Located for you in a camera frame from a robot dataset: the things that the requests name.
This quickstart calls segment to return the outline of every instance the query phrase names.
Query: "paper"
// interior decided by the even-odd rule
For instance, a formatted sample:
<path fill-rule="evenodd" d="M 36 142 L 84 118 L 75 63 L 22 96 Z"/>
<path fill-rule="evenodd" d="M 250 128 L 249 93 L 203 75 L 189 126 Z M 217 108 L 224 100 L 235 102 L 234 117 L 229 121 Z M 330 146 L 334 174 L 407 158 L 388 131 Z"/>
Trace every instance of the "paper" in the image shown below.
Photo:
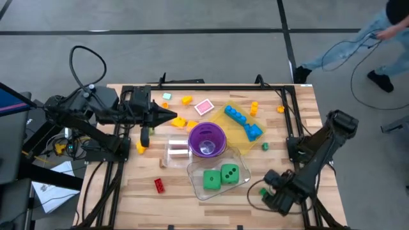
<path fill-rule="evenodd" d="M 68 161 L 58 166 L 53 167 L 51 170 L 56 171 L 56 172 L 64 172 L 65 174 L 74 176 L 74 172 L 72 171 L 71 162 L 68 162 Z M 54 211 L 56 208 L 60 207 L 65 201 L 69 200 L 71 197 L 79 193 L 79 191 L 76 191 L 76 190 L 72 190 L 68 188 L 60 188 L 54 185 L 48 185 L 48 184 L 38 183 L 38 182 L 31 182 L 31 183 L 33 184 L 33 187 L 38 195 L 38 198 L 40 199 L 40 202 L 43 204 L 43 209 L 45 213 L 50 213 Z"/>

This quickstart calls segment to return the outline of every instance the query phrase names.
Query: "red lego brick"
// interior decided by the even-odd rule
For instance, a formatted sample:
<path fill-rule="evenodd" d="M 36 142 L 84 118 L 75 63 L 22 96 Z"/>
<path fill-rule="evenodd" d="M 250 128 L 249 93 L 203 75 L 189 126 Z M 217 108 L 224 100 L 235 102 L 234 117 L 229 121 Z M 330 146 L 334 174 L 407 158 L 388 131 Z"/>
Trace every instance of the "red lego brick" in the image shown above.
<path fill-rule="evenodd" d="M 165 192 L 164 184 L 162 183 L 162 180 L 160 178 L 155 180 L 155 186 L 159 194 Z"/>

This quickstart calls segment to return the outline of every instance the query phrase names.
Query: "concrete floor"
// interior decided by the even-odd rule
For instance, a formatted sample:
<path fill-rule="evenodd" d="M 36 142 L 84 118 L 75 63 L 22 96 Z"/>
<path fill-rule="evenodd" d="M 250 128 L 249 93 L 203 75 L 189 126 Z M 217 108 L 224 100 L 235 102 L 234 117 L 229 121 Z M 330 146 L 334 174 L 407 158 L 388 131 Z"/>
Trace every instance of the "concrete floor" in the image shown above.
<path fill-rule="evenodd" d="M 385 6 L 386 0 L 285 0 L 288 26 L 294 28 L 359 28 Z M 219 27 L 281 28 L 277 2 L 272 0 L 13 0 L 0 20 L 0 31 L 63 31 L 103 29 L 183 29 Z M 300 64 L 325 52 L 346 33 L 291 34 L 295 61 Z M 208 83 L 249 83 L 260 73 L 267 82 L 290 83 L 284 37 L 272 34 L 178 34 L 98 36 L 0 36 L 1 81 L 33 98 L 66 95 L 77 85 L 68 67 L 68 52 L 85 45 L 107 61 L 101 84 L 203 78 Z M 404 75 L 393 78 L 395 91 L 380 91 L 364 76 L 393 61 L 403 49 L 380 47 L 357 70 L 353 84 L 365 102 L 395 107 L 409 102 Z M 354 229 L 407 229 L 409 226 L 408 141 L 402 132 L 386 135 L 380 125 L 409 114 L 375 111 L 356 102 L 350 92 L 351 58 L 335 72 L 314 71 L 318 106 L 325 120 L 341 109 L 360 120 L 357 136 L 335 155 L 337 182 L 348 225 Z M 101 65 L 85 52 L 74 62 L 83 82 L 100 75 Z M 36 229 L 68 228 L 76 199 L 37 221 Z"/>

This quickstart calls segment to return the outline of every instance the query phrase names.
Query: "person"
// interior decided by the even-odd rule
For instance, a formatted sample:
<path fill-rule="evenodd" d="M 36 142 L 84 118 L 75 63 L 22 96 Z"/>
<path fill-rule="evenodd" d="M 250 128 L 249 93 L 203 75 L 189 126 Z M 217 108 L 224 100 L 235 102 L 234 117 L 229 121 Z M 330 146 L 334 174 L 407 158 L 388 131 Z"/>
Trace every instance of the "person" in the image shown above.
<path fill-rule="evenodd" d="M 344 42 L 335 46 L 328 54 L 317 57 L 314 61 L 302 63 L 293 74 L 295 84 L 304 84 L 308 75 L 315 69 L 333 63 L 334 61 L 345 60 L 362 46 L 362 42 L 372 40 L 381 44 L 390 41 L 402 43 L 405 51 L 398 57 L 395 63 L 389 66 L 381 66 L 368 73 L 367 77 L 384 91 L 390 93 L 394 86 L 390 77 L 403 73 L 409 69 L 409 0 L 389 0 L 386 8 L 379 13 L 374 20 L 361 29 L 355 42 Z"/>

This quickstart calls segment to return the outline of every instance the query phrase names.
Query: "purple cup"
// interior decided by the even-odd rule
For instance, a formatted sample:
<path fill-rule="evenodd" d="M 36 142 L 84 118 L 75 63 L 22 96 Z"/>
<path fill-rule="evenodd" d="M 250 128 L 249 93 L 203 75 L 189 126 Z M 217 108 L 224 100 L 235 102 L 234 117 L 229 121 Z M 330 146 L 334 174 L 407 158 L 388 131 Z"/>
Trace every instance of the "purple cup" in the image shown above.
<path fill-rule="evenodd" d="M 193 154 L 204 158 L 220 155 L 227 145 L 227 139 L 223 129 L 211 122 L 196 125 L 190 131 L 187 142 Z"/>

